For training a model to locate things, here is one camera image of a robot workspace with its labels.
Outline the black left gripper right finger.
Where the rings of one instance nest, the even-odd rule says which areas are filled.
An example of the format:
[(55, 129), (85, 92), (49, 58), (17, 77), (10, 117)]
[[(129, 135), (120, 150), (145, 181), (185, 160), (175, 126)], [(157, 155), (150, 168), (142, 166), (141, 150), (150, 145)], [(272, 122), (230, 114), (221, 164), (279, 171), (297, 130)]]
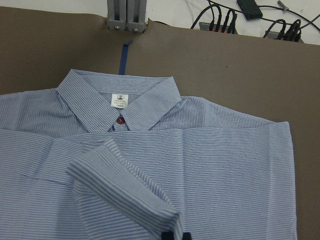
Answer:
[(192, 240), (192, 234), (190, 232), (184, 232), (182, 235), (182, 240)]

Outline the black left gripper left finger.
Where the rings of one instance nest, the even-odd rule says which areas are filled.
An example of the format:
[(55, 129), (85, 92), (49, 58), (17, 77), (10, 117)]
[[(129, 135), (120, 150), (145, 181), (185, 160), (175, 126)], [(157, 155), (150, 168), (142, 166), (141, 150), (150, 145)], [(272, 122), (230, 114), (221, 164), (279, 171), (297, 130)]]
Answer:
[(161, 233), (161, 240), (174, 240), (174, 233), (172, 231), (164, 231)]

